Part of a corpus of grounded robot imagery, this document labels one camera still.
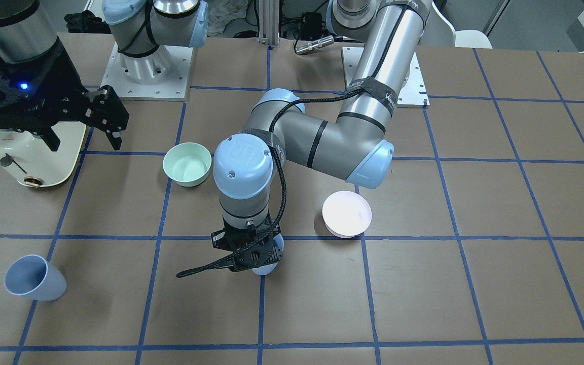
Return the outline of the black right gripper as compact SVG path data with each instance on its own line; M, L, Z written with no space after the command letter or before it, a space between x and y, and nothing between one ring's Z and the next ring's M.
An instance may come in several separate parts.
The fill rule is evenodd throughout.
M31 60L7 63L0 56L0 129L39 135L51 152L61 140L59 122L82 122L122 146L129 113L110 85L88 92L60 39Z

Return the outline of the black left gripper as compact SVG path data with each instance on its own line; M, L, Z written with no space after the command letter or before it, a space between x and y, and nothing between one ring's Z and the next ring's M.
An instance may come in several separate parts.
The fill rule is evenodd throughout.
M224 228L212 234L213 247L237 254L220 259L212 267L241 272L262 265L273 251L273 237L281 232L279 226L271 229L272 222L269 213L261 224L248 224L245 229L233 227L224 221Z

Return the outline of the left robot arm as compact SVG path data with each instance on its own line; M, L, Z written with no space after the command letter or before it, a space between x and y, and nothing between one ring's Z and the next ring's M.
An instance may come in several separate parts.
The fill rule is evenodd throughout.
M335 34L364 43L345 94L301 99L267 91L245 127L214 153L213 179L224 227L213 247L229 254L177 273L211 269L270 273L282 259L289 160L350 184L375 189L387 174L394 146L384 136L397 108L413 55L432 11L431 1L329 1L326 23Z

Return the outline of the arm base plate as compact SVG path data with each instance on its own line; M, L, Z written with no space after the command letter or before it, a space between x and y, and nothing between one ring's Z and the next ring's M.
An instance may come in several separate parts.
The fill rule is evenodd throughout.
M363 48L343 47L341 50L344 66L345 85L352 81L359 63ZM412 62L404 79L403 87L398 93L396 105L398 108L423 108L430 105L428 92L424 85L417 55L412 56Z
M160 46L152 55L132 58L114 44L102 85L111 86L122 100L177 101L188 96L193 48Z

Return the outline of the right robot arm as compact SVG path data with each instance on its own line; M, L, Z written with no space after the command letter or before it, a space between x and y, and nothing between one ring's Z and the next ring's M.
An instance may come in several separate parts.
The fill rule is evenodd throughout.
M166 46L199 48L206 40L204 1L104 1L102 11L120 60L156 55L154 76L168 70ZM128 118L112 86L85 88L39 1L0 1L0 130L29 132L55 152L55 125L81 122L118 150Z

